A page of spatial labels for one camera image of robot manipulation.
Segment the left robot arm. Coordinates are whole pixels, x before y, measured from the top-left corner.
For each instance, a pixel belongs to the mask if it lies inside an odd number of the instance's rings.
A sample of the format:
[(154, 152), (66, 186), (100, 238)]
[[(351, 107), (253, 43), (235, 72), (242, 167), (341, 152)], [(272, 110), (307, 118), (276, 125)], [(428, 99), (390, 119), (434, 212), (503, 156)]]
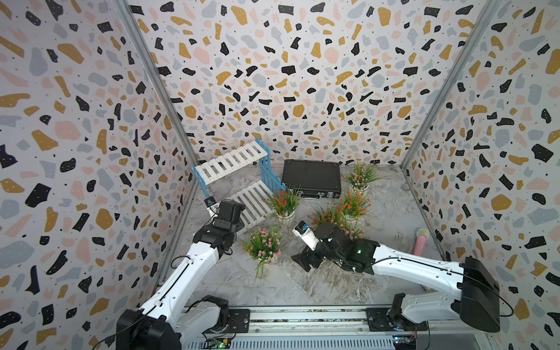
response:
[(128, 309), (118, 319), (117, 349), (182, 349), (206, 331), (229, 331), (227, 300), (210, 295), (191, 305), (188, 300), (244, 228), (243, 210), (245, 205), (236, 201), (220, 203), (161, 288), (139, 309)]

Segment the right aluminium corner post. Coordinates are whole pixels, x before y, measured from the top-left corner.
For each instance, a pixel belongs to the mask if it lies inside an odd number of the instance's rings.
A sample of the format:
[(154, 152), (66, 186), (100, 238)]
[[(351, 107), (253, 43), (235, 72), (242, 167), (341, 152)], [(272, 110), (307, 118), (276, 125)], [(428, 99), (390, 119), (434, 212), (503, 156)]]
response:
[(452, 91), (452, 88), (456, 85), (456, 83), (462, 76), (462, 70), (465, 68), (466, 64), (468, 63), (469, 58), (472, 55), (472, 52), (476, 48), (476, 45), (479, 43), (485, 30), (487, 30), (488, 26), (490, 25), (490, 22), (493, 19), (499, 7), (500, 7), (499, 0), (488, 0), (485, 2), (477, 18), (475, 26), (470, 33), (470, 36), (467, 38), (465, 42), (465, 46), (462, 48), (452, 69), (449, 71), (448, 77), (446, 77), (441, 89), (439, 90), (438, 94), (435, 96), (434, 102), (432, 103), (429, 112), (427, 113), (427, 116), (424, 119), (424, 122), (418, 128), (418, 132), (412, 142), (412, 145), (410, 146), (408, 152), (406, 153), (400, 165), (400, 169), (402, 171), (405, 171), (406, 168), (412, 163), (416, 151), (421, 147), (423, 138), (427, 134), (429, 134), (430, 126), (437, 118), (437, 115), (440, 112), (444, 102), (446, 101), (447, 96)]

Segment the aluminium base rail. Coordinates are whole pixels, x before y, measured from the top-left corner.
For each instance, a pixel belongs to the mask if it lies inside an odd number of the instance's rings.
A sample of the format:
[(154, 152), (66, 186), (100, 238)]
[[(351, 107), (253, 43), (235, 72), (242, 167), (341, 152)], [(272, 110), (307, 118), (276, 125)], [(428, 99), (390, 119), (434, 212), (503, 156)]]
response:
[(388, 306), (242, 306), (249, 332), (207, 333), (184, 349), (497, 349), (493, 336), (460, 321), (429, 321), (428, 331), (370, 332), (367, 308)]

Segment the blue white two-tier rack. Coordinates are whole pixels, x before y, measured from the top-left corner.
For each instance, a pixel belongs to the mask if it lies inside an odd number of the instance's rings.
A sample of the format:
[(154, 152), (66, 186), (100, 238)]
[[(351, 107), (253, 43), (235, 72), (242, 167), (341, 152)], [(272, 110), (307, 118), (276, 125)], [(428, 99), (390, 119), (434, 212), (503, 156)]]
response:
[(207, 190), (208, 185), (251, 166), (253, 163), (257, 163), (260, 168), (261, 179), (230, 196), (231, 200), (246, 206), (241, 214), (244, 227), (238, 232), (239, 235), (270, 217), (274, 213), (274, 209), (267, 204), (268, 199), (286, 189), (284, 182), (273, 172), (270, 149), (263, 141), (256, 139), (192, 168), (194, 177), (208, 198), (210, 197)]

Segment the aluminium corner post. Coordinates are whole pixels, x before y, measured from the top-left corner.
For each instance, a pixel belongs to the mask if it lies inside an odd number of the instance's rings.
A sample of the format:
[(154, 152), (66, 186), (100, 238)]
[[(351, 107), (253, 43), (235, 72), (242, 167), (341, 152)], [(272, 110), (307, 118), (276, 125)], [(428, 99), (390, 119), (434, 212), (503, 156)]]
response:
[(410, 146), (408, 152), (406, 153), (400, 165), (400, 169), (402, 171), (405, 171), (406, 168), (412, 163), (416, 151), (421, 147), (423, 138), (427, 134), (429, 134), (430, 126), (437, 118), (437, 115), (440, 112), (444, 102), (446, 101), (447, 96), (452, 91), (452, 88), (456, 85), (456, 83), (462, 76), (462, 70), (465, 68), (466, 64), (468, 63), (469, 58), (472, 55), (472, 52), (476, 48), (476, 45), (479, 43), (485, 30), (487, 30), (488, 26), (490, 25), (490, 22), (493, 19), (499, 7), (500, 7), (499, 0), (488, 0), (485, 2), (477, 18), (475, 26), (470, 33), (470, 36), (467, 38), (465, 42), (465, 46), (462, 48), (452, 69), (449, 71), (448, 77), (446, 77), (441, 89), (439, 90), (438, 94), (435, 96), (434, 102), (432, 103), (429, 112), (427, 113), (427, 116), (424, 119), (424, 122), (418, 128), (418, 132), (412, 142), (412, 145)]
[(125, 30), (130, 36), (131, 42), (136, 48), (139, 54), (139, 59), (144, 65), (147, 76), (153, 84), (154, 90), (157, 93), (160, 102), (162, 103), (167, 115), (170, 118), (171, 124), (176, 132), (178, 140), (182, 144), (182, 149), (185, 152), (185, 159), (188, 162), (188, 169), (191, 166), (196, 166), (198, 164), (195, 153), (192, 150), (188, 136), (182, 126), (181, 120), (178, 117), (177, 111), (171, 102), (171, 98), (163, 84), (160, 74), (158, 72), (156, 64), (153, 62), (148, 46), (144, 41), (141, 34), (141, 30), (137, 26), (137, 22), (134, 19), (133, 13), (131, 12), (130, 6), (125, 0), (115, 0), (116, 11), (118, 12), (120, 19), (123, 21)]

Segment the black ribbed carrying case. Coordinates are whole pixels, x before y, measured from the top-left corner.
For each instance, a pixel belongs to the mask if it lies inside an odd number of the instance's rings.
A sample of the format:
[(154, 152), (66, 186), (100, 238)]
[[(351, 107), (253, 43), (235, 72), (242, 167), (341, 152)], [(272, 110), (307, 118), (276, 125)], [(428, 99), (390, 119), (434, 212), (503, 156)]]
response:
[(338, 163), (285, 160), (282, 181), (301, 198), (340, 198), (342, 193)]

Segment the left aluminium corner post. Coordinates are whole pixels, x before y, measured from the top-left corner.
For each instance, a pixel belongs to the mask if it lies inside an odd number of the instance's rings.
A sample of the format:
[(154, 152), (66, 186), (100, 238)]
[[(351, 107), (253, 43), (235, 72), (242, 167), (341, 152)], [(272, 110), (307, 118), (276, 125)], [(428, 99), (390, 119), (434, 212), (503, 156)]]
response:
[(188, 136), (182, 126), (181, 120), (178, 117), (177, 111), (171, 102), (171, 98), (163, 84), (160, 74), (158, 72), (156, 64), (153, 62), (148, 46), (144, 41), (141, 34), (141, 30), (137, 26), (137, 22), (134, 19), (133, 13), (131, 12), (130, 6), (125, 0), (115, 0), (116, 11), (118, 12), (120, 19), (123, 21), (125, 30), (130, 36), (131, 42), (136, 48), (139, 54), (139, 59), (144, 65), (147, 76), (153, 84), (154, 90), (157, 93), (160, 102), (162, 103), (167, 115), (170, 118), (171, 124), (176, 132), (178, 140), (182, 144), (182, 149), (185, 152), (185, 159), (188, 162), (188, 169), (191, 166), (196, 166), (198, 164), (195, 153), (192, 150)]

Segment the red flower pot by case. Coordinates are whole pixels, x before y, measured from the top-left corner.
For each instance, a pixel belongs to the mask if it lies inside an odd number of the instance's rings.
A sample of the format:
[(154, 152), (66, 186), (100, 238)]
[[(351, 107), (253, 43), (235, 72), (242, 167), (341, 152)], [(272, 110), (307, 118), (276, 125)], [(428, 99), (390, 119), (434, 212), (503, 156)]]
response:
[(274, 210), (278, 223), (289, 227), (295, 223), (295, 212), (300, 204), (300, 198), (291, 189), (276, 191), (265, 200), (269, 208)]

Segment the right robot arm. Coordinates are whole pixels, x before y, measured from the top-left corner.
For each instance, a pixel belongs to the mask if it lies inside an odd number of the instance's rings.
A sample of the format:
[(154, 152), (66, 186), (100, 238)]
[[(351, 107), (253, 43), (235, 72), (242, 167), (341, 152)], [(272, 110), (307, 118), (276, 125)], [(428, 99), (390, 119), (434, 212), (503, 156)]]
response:
[(483, 332), (501, 330), (500, 286), (475, 258), (461, 263), (423, 258), (369, 239), (351, 239), (331, 223), (312, 229), (300, 221), (293, 233), (306, 245), (292, 257), (304, 271), (329, 260), (344, 271), (391, 276), (431, 288), (421, 295), (396, 294), (384, 314), (369, 310), (371, 331), (412, 331), (429, 322), (454, 320)]

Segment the pink flower pot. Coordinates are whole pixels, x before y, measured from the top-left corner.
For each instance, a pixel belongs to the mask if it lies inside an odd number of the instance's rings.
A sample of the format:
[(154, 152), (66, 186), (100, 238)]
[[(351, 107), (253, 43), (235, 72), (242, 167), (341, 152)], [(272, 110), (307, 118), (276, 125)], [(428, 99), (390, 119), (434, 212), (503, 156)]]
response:
[(358, 225), (358, 222), (346, 222), (342, 225), (341, 230), (350, 239), (363, 239), (365, 237), (363, 229)]
[(260, 278), (264, 274), (265, 267), (274, 263), (281, 255), (279, 231), (280, 227), (275, 225), (268, 229), (259, 228), (242, 242), (243, 250), (258, 264), (255, 278)]
[(360, 195), (366, 194), (369, 185), (380, 179), (376, 167), (366, 163), (355, 163), (353, 170), (344, 177), (344, 181), (349, 184), (351, 191)]

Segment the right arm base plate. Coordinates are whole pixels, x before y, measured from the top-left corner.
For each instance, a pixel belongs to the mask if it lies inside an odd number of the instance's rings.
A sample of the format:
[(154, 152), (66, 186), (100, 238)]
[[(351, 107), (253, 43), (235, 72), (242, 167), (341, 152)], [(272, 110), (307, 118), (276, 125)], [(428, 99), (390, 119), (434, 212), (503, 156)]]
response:
[(392, 308), (367, 308), (366, 321), (370, 332), (428, 331), (427, 322), (414, 323)]

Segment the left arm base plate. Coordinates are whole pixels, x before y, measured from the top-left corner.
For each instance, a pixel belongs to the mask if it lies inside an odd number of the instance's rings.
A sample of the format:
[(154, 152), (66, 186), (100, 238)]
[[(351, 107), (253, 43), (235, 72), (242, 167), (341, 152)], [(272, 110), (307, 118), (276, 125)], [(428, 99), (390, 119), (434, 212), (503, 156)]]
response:
[(251, 319), (250, 309), (229, 309), (228, 312), (228, 334), (245, 334), (249, 332)]

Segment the red flower pot centre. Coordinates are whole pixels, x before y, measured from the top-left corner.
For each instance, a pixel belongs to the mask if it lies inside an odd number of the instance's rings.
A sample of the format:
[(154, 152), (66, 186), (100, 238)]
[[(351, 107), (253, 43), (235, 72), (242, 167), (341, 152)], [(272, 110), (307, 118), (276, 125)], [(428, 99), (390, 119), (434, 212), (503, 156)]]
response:
[(327, 206), (326, 208), (316, 208), (311, 216), (312, 223), (318, 227), (323, 223), (330, 223), (336, 226), (344, 224), (341, 210), (338, 206)]

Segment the orange flower pot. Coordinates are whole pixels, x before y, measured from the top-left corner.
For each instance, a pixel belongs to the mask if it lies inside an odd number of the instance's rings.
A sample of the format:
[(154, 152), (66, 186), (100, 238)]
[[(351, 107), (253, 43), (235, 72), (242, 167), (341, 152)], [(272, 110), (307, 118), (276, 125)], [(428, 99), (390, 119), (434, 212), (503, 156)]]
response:
[(368, 198), (357, 192), (348, 191), (340, 199), (338, 213), (348, 224), (354, 224), (367, 214), (370, 207), (371, 204)]

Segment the pink toy microphone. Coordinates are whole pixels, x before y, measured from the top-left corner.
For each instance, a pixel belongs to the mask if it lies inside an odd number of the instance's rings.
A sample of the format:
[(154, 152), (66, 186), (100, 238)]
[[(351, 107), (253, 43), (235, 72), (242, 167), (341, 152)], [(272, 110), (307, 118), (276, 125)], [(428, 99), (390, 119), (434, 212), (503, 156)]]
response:
[(424, 247), (430, 241), (431, 235), (427, 228), (419, 228), (416, 232), (416, 243), (414, 247), (414, 255), (422, 256)]

